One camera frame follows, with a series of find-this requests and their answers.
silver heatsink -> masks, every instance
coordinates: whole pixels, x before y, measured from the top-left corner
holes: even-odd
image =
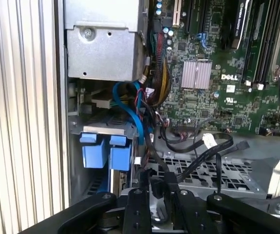
[[[212,62],[186,61],[183,67],[181,87],[184,89],[208,89]]]

black cable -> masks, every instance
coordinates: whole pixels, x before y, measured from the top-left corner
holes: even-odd
[[[172,146],[171,144],[178,144],[178,143],[181,143],[181,142],[183,142],[183,141],[180,141],[180,142],[179,142],[179,141],[176,141],[175,143],[172,143],[172,142],[170,142],[170,141],[165,141],[167,147],[168,147],[170,150],[172,150],[172,151],[174,151],[174,152],[176,152],[176,153],[180,153],[180,154],[186,154],[186,153],[188,153],[188,152],[194,150],[196,157],[198,157],[198,154],[197,154],[197,152],[196,152],[196,149],[199,147],[199,145],[198,145],[198,146],[197,146],[197,145],[194,146],[195,141],[196,141],[197,134],[199,133],[199,131],[201,130],[201,128],[203,127],[204,124],[206,124],[206,123],[208,123],[208,122],[212,122],[212,121],[213,121],[213,122],[222,123],[221,120],[215,119],[215,118],[209,118],[209,119],[206,119],[205,121],[201,122],[201,123],[197,126],[197,128],[196,128],[196,130],[195,130],[195,134],[193,135],[193,136],[194,136],[194,138],[193,138],[193,144],[192,144],[191,146],[188,146],[188,147],[183,148],[183,149],[179,149],[179,148],[176,148],[176,147]]]
[[[146,110],[149,114],[152,126],[155,127],[157,125],[157,123],[156,123],[156,118],[155,118],[153,109],[144,100],[141,100],[141,103],[146,108]]]
[[[185,178],[187,178],[193,171],[197,169],[203,162],[205,162],[209,157],[216,155],[218,152],[225,150],[229,147],[231,147],[233,142],[233,137],[226,133],[215,133],[213,134],[213,137],[215,139],[225,139],[226,141],[223,143],[220,143],[216,146],[211,147],[210,149],[203,152],[198,158],[196,158],[186,169],[183,171],[180,175],[177,175],[178,183],[183,182]],[[201,145],[204,144],[204,141],[201,139],[197,141],[195,144],[191,145],[188,149],[183,149],[183,152],[185,150],[192,151],[194,149],[197,149]]]
[[[222,159],[220,154],[216,154],[216,171],[217,171],[217,193],[221,193],[222,187]]]
[[[166,143],[168,143],[168,144],[173,144],[173,145],[175,145],[175,144],[179,144],[179,143],[182,143],[182,142],[186,141],[186,138],[184,138],[184,139],[179,138],[179,139],[169,140],[169,139],[167,138],[167,134],[166,134],[167,128],[165,128],[164,126],[161,126],[159,130],[160,130],[160,136],[161,136],[161,138],[162,138]]]
[[[149,131],[148,128],[146,127],[144,129],[144,137],[145,137],[145,142],[146,146],[149,149],[149,153],[151,157],[163,168],[164,172],[169,172],[169,167],[168,165],[159,157],[158,153],[156,152],[155,147],[153,146],[150,136],[149,136]]]
[[[203,125],[205,125],[206,123],[209,123],[209,122],[218,122],[218,123],[223,124],[222,120],[220,120],[220,119],[208,118],[208,119],[204,120],[203,122],[201,122],[201,123],[197,126],[195,132],[198,133],[198,132],[200,131],[200,129],[203,127]],[[195,141],[196,141],[196,136],[194,136],[193,144],[195,144]],[[194,153],[195,153],[195,156],[198,157],[196,149],[194,150]]]

white connector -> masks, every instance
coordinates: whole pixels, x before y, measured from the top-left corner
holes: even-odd
[[[182,0],[175,0],[174,12],[173,12],[173,23],[172,23],[173,27],[180,26],[181,7],[182,7]]]

white label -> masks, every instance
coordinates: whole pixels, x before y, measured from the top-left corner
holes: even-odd
[[[134,164],[135,165],[141,165],[141,157],[135,157],[135,159],[134,159]]]
[[[213,134],[205,133],[203,135],[203,141],[207,149],[212,148],[213,146],[218,145],[213,137]]]
[[[235,80],[235,81],[238,81],[237,75],[222,74],[221,79],[223,79],[223,80]]]
[[[226,87],[226,92],[227,93],[234,93],[235,92],[235,89],[236,89],[236,85],[228,85]]]
[[[225,103],[229,103],[229,104],[234,104],[234,103],[236,104],[236,103],[237,103],[237,101],[235,101],[234,98],[232,98],[232,97],[230,97],[230,98],[227,97],[227,98],[224,100],[224,102],[225,102]]]
[[[146,97],[148,98],[152,93],[154,93],[154,91],[155,89],[146,88],[145,89]]]

blue plastic latch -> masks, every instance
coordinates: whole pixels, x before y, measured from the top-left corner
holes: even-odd
[[[125,136],[111,136],[110,145],[126,146],[127,138]]]
[[[131,157],[131,144],[127,148],[112,147],[110,156],[110,169],[129,171]]]
[[[83,165],[85,168],[103,168],[108,160],[105,139],[100,144],[82,147]]]
[[[96,143],[96,134],[83,133],[79,141],[80,143]]]

